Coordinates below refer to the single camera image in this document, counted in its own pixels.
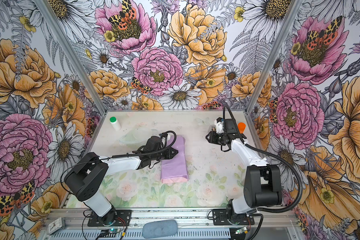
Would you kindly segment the pink wrapping paper sheet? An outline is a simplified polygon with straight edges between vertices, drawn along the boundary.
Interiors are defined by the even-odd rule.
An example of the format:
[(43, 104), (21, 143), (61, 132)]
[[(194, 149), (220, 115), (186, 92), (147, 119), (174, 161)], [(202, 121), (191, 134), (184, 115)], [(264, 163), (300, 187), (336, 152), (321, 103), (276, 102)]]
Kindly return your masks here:
[(185, 183), (189, 180), (185, 157), (185, 139), (178, 136), (172, 148), (178, 153), (170, 160), (162, 161), (161, 182), (163, 184)]

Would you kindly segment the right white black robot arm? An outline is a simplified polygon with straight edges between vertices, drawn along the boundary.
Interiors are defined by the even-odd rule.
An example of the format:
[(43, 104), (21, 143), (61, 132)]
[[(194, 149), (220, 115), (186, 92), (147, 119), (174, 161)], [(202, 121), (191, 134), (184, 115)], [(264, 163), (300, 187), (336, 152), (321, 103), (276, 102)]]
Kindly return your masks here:
[(243, 193), (229, 200), (225, 216), (231, 224), (243, 224), (245, 217), (260, 207), (273, 207), (282, 203), (281, 173), (278, 167), (268, 164), (260, 150), (248, 144), (233, 119), (217, 118), (206, 140), (221, 147), (222, 152), (233, 152), (246, 167)]

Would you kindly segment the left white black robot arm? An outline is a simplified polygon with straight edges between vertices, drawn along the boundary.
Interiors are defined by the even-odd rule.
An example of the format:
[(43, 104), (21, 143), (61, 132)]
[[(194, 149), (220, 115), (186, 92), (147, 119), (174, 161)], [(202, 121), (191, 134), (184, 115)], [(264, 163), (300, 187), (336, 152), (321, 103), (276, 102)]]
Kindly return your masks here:
[(96, 223), (112, 226), (118, 221), (118, 213), (111, 202), (100, 192), (103, 179), (114, 173), (140, 170), (151, 165), (152, 161), (168, 162), (184, 153), (185, 140), (174, 136), (167, 141), (168, 134), (152, 136), (144, 146), (131, 154), (101, 158), (94, 152), (87, 153), (64, 177), (72, 195), (93, 213)]

